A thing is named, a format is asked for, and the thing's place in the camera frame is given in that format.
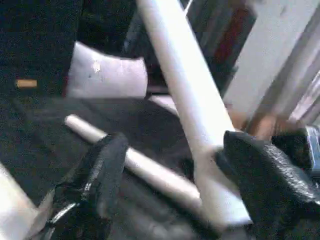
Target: pipe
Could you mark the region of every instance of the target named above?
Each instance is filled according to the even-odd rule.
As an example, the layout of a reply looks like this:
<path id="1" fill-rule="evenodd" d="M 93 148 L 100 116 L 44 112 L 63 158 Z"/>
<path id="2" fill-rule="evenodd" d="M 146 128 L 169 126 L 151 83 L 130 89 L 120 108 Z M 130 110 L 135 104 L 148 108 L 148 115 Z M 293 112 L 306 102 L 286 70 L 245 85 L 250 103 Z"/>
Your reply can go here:
<path id="1" fill-rule="evenodd" d="M 0 182 L 0 239 L 23 240 L 38 211 L 1 163 Z"/>
<path id="2" fill-rule="evenodd" d="M 136 0 L 177 107 L 204 212 L 218 231 L 250 221 L 237 187 L 212 160 L 234 131 L 194 33 L 177 0 Z"/>
<path id="3" fill-rule="evenodd" d="M 83 139 L 93 144 L 107 136 L 107 133 L 74 114 L 67 116 L 64 123 Z M 124 165 L 156 190 L 187 209 L 204 224 L 210 225 L 202 212 L 202 201 L 198 189 L 188 179 L 177 175 L 132 147 L 126 153 Z"/>

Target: white pole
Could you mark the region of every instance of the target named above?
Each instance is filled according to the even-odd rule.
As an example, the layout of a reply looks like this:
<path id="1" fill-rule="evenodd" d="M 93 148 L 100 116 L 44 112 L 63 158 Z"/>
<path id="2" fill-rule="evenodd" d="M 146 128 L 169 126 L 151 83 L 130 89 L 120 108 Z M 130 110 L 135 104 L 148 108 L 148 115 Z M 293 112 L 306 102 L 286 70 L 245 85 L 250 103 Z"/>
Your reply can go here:
<path id="1" fill-rule="evenodd" d="M 0 163 L 0 240 L 23 240 L 38 211 Z"/>
<path id="2" fill-rule="evenodd" d="M 195 183 L 217 230 L 250 221 L 248 212 L 212 160 L 234 131 L 218 89 L 177 0 L 136 0 L 195 161 Z"/>

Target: black surface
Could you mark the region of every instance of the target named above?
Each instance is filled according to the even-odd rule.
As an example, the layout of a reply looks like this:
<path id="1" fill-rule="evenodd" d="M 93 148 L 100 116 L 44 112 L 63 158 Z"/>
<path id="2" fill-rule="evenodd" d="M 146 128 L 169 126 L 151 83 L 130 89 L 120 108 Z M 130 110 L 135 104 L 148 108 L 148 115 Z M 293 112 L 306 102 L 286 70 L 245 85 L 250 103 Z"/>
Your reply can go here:
<path id="1" fill-rule="evenodd" d="M 283 151 L 246 133 L 227 131 L 224 152 L 257 240 L 319 239 L 319 189 Z"/>
<path id="2" fill-rule="evenodd" d="M 63 124 L 77 114 L 106 132 L 122 132 L 129 144 L 187 177 L 190 152 L 179 119 L 144 100 L 20 98 L 0 101 L 0 161 L 28 196 L 44 194 L 84 156 L 89 144 Z M 109 239 L 215 239 L 186 212 L 124 171 Z"/>
<path id="3" fill-rule="evenodd" d="M 82 6 L 82 0 L 1 3 L 0 96 L 61 95 Z M 37 80 L 37 88 L 18 89 L 16 79 Z"/>

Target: white pvc pipe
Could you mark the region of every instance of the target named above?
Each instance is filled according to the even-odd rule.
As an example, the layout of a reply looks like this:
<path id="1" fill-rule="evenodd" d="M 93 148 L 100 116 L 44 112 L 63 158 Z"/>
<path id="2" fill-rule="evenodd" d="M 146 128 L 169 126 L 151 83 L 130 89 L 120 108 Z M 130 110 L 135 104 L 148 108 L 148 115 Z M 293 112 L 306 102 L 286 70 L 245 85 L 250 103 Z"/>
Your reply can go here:
<path id="1" fill-rule="evenodd" d="M 195 183 L 216 229 L 250 221 L 248 212 L 212 160 L 234 131 L 194 33 L 177 0 L 136 0 L 195 161 Z"/>
<path id="2" fill-rule="evenodd" d="M 64 124 L 93 144 L 107 136 L 106 132 L 74 114 L 67 116 L 64 119 Z M 194 214 L 203 223 L 212 226 L 210 220 L 202 212 L 202 201 L 197 187 L 188 179 L 153 161 L 132 147 L 129 147 L 126 152 L 124 166 Z"/>

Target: small orange object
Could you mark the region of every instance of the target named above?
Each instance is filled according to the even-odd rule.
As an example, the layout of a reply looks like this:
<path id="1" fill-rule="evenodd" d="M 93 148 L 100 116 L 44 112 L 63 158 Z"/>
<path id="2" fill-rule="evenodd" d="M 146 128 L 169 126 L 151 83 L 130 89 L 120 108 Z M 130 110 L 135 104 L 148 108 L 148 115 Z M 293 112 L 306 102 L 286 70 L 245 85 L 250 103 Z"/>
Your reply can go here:
<path id="1" fill-rule="evenodd" d="M 36 88 L 37 80 L 33 79 L 17 79 L 15 85 L 17 88 Z"/>

